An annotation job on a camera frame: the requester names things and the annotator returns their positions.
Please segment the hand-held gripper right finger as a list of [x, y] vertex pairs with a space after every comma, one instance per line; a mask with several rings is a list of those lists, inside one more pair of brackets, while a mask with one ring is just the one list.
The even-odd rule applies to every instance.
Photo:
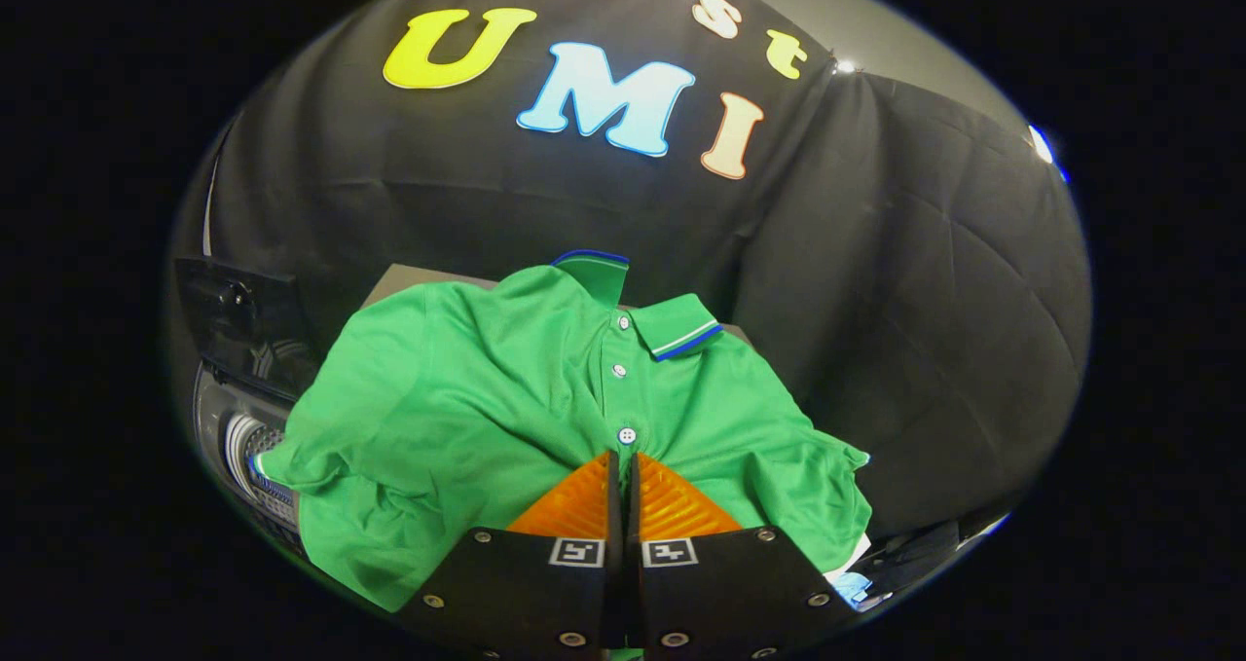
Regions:
[[645, 533], [658, 465], [629, 461], [624, 647], [644, 660], [792, 660], [854, 629], [858, 612], [782, 528]]

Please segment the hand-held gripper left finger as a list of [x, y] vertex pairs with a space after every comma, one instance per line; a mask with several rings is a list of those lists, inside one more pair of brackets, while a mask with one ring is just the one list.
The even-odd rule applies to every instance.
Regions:
[[464, 533], [397, 621], [464, 660], [606, 660], [624, 644], [619, 458], [578, 466], [511, 528]]

